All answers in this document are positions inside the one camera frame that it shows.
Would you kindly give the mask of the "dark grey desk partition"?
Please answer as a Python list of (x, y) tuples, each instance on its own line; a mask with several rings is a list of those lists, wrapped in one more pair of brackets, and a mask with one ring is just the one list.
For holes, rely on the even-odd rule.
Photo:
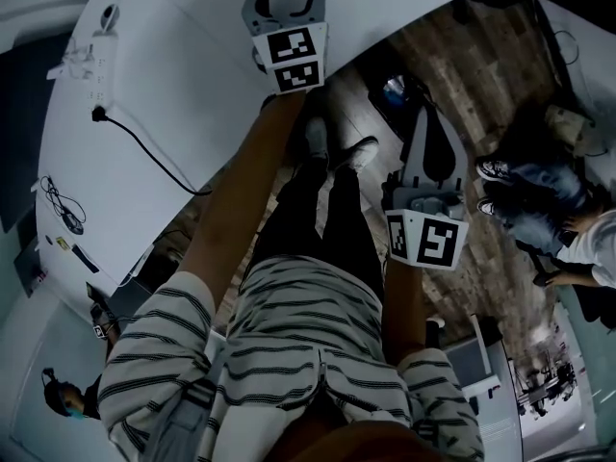
[(53, 84), (48, 57), (31, 47), (0, 55), (0, 223), (9, 231), (34, 204), (39, 150)]

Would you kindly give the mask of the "person's white shoe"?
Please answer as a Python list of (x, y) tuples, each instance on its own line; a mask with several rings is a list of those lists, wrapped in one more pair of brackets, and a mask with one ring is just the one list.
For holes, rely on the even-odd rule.
[(340, 152), (335, 170), (348, 168), (360, 173), (375, 158), (378, 150), (378, 139), (374, 136), (365, 137)]
[(327, 128), (322, 117), (315, 116), (308, 120), (305, 139), (310, 158), (328, 159)]

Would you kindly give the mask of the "white workstation with grey panel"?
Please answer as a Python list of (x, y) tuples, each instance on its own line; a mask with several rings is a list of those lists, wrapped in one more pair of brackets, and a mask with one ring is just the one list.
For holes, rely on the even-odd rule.
[(492, 397), (505, 379), (502, 334), (494, 317), (470, 316), (474, 334), (444, 349), (466, 399)]

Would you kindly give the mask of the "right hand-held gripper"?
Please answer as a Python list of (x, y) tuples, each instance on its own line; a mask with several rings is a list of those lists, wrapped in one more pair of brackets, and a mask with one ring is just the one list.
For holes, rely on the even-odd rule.
[[(438, 109), (422, 107), (404, 164), (404, 186), (396, 180), (382, 184), (392, 259), (416, 268), (456, 268), (469, 230), (460, 181), (466, 162), (463, 143), (449, 120)], [(452, 187), (442, 187), (450, 180)], [(429, 187), (433, 181), (438, 185)]]

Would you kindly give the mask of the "white plug adapter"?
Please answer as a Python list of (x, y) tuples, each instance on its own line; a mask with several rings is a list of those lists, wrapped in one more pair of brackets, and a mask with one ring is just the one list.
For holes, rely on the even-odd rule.
[(91, 45), (78, 46), (75, 38), (70, 38), (61, 62), (47, 71), (47, 80), (70, 78), (89, 81), (93, 77), (94, 57)]

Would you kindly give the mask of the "white power strip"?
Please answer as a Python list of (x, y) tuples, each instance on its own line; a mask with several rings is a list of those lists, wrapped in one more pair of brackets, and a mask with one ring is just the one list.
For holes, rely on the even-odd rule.
[(117, 43), (116, 34), (100, 34), (91, 39), (87, 99), (92, 110), (97, 107), (107, 109), (113, 102)]

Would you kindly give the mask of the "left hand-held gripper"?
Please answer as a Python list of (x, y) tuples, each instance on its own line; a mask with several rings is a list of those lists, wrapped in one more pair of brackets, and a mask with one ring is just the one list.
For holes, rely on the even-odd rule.
[(242, 18), (253, 42), (253, 61), (276, 95), (321, 87), (325, 79), (328, 24), (326, 0), (307, 0), (301, 11), (279, 21), (270, 0), (244, 0)]

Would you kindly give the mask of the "black bag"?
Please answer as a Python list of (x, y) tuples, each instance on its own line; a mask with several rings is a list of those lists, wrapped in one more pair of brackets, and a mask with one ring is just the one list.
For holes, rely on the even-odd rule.
[[(392, 77), (402, 77), (405, 95), (402, 101), (384, 93), (383, 87)], [(383, 117), (390, 129), (402, 140), (410, 138), (414, 132), (418, 113), (425, 103), (426, 85), (410, 72), (392, 72), (378, 79), (369, 88), (368, 97), (372, 105)]]

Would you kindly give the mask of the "black mesh office chair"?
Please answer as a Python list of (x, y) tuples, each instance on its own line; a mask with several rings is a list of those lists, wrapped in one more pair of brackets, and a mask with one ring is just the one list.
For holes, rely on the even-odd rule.
[(576, 238), (562, 246), (556, 256), (535, 248), (528, 251), (540, 288), (571, 287), (587, 322), (599, 320), (608, 330), (616, 329), (616, 241)]

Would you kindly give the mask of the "person's left forearm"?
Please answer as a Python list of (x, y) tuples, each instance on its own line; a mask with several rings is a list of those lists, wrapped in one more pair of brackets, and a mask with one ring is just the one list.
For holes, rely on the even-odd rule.
[(305, 99), (290, 93), (263, 108), (206, 202), (179, 269), (198, 277), (216, 306), (256, 234)]

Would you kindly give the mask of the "person's left white shoe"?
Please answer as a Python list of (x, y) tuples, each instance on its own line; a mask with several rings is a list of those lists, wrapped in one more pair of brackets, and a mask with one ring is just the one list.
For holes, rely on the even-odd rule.
[(327, 128), (322, 117), (315, 116), (308, 120), (305, 139), (310, 158), (328, 159)]

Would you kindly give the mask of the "person's right forearm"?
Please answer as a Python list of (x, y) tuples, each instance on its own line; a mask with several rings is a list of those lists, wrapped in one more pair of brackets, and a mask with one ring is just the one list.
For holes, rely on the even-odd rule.
[(383, 353), (397, 366), (424, 349), (426, 336), (423, 271), (391, 258), (387, 261), (381, 320)]

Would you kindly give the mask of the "person's right white shoe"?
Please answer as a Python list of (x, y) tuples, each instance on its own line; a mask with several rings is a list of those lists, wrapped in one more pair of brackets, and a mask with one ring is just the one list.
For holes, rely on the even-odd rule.
[(365, 137), (340, 152), (335, 170), (348, 168), (360, 173), (375, 158), (378, 150), (378, 139), (374, 136)]

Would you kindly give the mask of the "person's black trousers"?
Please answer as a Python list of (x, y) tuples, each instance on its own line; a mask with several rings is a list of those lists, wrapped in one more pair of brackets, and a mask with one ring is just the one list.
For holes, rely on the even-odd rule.
[(260, 231), (250, 265), (279, 255), (312, 257), (353, 275), (382, 300), (382, 265), (361, 211), (358, 175), (350, 167), (336, 170), (323, 233), (316, 230), (319, 191), (326, 177), (327, 161), (315, 158), (285, 184)]

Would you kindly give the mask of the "flat black card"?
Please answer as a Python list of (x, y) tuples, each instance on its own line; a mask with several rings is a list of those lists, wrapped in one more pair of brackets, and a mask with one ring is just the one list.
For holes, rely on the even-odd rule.
[(89, 269), (91, 273), (100, 272), (99, 267), (84, 253), (84, 251), (78, 244), (74, 244), (71, 248), (71, 251)]

